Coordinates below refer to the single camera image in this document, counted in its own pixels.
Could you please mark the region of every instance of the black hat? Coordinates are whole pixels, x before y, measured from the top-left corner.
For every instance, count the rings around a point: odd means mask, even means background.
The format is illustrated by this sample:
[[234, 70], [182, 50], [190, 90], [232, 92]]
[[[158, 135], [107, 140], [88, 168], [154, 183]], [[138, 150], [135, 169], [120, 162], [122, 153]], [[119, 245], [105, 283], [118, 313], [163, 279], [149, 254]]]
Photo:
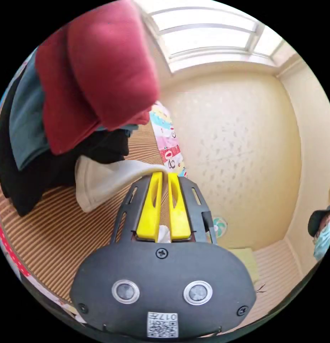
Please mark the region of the black hat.
[[330, 213], [330, 205], [325, 210], [314, 211], [310, 216], [308, 222], [308, 232], [312, 237], [315, 237], [319, 230], [321, 220], [327, 213]]

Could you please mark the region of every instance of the window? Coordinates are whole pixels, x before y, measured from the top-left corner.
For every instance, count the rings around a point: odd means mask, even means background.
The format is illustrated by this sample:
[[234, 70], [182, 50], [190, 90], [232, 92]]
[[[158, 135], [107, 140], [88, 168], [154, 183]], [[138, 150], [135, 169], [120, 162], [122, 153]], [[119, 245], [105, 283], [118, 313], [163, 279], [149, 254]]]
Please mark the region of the window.
[[135, 0], [152, 19], [169, 61], [212, 54], [244, 54], [269, 60], [284, 43], [252, 16], [214, 0]]

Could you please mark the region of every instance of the qr code sticker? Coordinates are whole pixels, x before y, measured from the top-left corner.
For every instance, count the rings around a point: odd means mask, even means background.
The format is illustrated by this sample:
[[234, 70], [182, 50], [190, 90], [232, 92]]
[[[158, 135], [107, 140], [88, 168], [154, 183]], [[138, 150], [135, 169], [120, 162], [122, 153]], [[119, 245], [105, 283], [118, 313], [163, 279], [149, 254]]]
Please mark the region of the qr code sticker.
[[177, 338], [178, 314], [149, 312], [147, 315], [147, 337]]

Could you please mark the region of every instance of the white cloth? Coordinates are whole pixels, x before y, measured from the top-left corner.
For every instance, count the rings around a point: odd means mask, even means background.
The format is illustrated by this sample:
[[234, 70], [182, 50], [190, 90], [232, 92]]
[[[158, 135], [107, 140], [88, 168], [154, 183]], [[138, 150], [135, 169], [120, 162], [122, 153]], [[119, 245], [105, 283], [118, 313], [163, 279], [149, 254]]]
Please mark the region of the white cloth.
[[171, 243], [170, 230], [166, 225], [159, 226], [158, 243]]
[[129, 184], [154, 172], [163, 172], [164, 194], [168, 171], [163, 165], [135, 160], [100, 164], [86, 156], [80, 156], [75, 168], [77, 202], [84, 212], [90, 212]]

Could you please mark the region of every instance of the striped mat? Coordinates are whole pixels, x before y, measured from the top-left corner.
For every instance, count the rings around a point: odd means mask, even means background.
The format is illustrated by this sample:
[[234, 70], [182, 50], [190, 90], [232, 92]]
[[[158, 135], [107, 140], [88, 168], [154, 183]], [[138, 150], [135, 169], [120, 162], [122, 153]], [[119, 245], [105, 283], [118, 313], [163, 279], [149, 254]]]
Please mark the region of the striped mat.
[[[129, 149], [127, 159], [163, 164], [150, 123], [133, 132]], [[69, 291], [76, 270], [90, 253], [109, 244], [118, 208], [128, 189], [84, 213], [77, 204], [75, 188], [59, 187], [46, 192], [35, 209], [21, 218], [0, 187], [0, 221], [26, 269], [49, 291], [71, 302]], [[160, 223], [169, 226], [168, 218], [166, 192]]]

